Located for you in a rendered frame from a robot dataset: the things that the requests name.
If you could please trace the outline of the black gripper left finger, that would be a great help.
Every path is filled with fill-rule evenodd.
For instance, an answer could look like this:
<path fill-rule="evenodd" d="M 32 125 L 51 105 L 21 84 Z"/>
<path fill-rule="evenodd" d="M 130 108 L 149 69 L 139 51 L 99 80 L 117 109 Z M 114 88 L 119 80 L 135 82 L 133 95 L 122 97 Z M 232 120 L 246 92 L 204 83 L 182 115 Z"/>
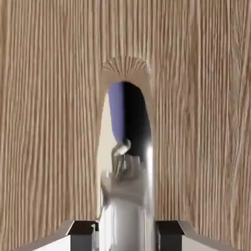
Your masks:
<path fill-rule="evenodd" d="M 99 251 L 99 224 L 96 221 L 67 220 L 54 234 L 13 251 Z"/>

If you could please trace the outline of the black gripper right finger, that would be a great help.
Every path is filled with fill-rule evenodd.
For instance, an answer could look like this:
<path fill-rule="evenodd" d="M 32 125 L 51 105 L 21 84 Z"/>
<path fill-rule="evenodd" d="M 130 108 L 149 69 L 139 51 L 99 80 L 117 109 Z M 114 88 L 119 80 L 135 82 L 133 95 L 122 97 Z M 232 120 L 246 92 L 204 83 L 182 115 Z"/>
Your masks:
<path fill-rule="evenodd" d="M 238 251 L 196 232 L 188 221 L 156 221 L 156 251 Z"/>

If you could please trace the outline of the shiny curved metal drawer handle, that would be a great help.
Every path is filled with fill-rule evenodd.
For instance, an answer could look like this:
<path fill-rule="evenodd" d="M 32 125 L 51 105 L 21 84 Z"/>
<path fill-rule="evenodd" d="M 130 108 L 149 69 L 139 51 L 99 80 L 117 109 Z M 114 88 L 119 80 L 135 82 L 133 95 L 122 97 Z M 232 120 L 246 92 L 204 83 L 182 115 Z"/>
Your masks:
<path fill-rule="evenodd" d="M 151 68 L 115 56 L 101 68 L 93 251 L 155 251 Z"/>

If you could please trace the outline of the light wood drawer front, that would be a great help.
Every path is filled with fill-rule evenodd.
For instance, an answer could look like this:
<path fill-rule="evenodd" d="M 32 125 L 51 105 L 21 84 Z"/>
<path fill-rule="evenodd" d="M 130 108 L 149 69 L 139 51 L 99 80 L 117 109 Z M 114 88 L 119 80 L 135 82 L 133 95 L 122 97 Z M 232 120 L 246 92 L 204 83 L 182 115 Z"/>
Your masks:
<path fill-rule="evenodd" d="M 101 72 L 145 68 L 157 218 L 251 251 L 251 0 L 0 0 L 0 251 L 95 219 Z"/>

